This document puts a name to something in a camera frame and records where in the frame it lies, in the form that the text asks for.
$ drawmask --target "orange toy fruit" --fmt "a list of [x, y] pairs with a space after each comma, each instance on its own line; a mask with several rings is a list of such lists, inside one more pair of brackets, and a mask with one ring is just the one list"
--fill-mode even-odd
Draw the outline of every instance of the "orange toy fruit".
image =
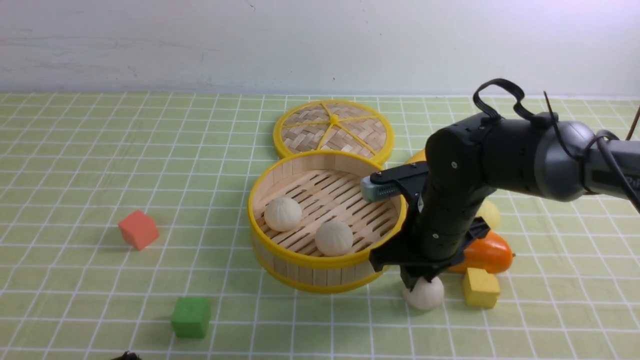
[[469, 245], [465, 249], [464, 262], [450, 267], [449, 271], [464, 274], [467, 268], [478, 268], [489, 274], [499, 274], [509, 270], [514, 256], [509, 243], [496, 232], [489, 231], [486, 237]]

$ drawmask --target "yellow toy fruit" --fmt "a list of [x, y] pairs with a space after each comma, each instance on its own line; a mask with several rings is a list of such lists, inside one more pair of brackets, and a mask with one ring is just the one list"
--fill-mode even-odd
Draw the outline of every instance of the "yellow toy fruit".
[[476, 216], [482, 217], [491, 230], [496, 230], [500, 226], [500, 211], [498, 207], [488, 199], [485, 199], [482, 205], [480, 205]]
[[424, 149], [416, 152], [409, 160], [406, 161], [407, 164], [416, 163], [418, 161], [427, 161], [427, 156], [425, 155]]

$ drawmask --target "green cube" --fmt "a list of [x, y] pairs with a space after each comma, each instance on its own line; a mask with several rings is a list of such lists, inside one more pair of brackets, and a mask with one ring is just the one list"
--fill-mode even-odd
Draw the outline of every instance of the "green cube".
[[211, 307], [205, 297], [181, 297], [175, 304], [171, 327], [177, 338], [203, 339], [209, 330]]

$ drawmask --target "woven bamboo lid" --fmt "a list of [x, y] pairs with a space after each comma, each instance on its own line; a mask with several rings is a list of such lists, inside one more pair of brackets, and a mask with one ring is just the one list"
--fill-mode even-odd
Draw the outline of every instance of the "woven bamboo lid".
[[394, 134], [376, 110], [345, 100], [298, 106], [280, 117], [273, 141], [281, 158], [317, 150], [350, 152], [379, 165], [391, 156]]

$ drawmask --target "yellow cube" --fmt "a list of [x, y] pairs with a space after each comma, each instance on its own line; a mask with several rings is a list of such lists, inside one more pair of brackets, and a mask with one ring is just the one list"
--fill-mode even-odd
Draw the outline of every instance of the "yellow cube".
[[484, 269], [467, 268], [462, 288], [467, 306], [491, 309], [500, 296], [498, 278]]

